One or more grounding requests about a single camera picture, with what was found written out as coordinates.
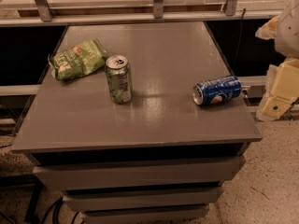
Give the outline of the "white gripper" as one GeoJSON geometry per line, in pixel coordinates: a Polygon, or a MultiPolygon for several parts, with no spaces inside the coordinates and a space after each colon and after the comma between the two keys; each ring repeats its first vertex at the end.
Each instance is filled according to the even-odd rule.
{"type": "Polygon", "coordinates": [[[279,119],[299,98],[299,0],[291,0],[283,12],[260,27],[255,36],[275,39],[275,49],[286,58],[279,66],[270,64],[265,81],[265,94],[256,118],[279,119]]]}

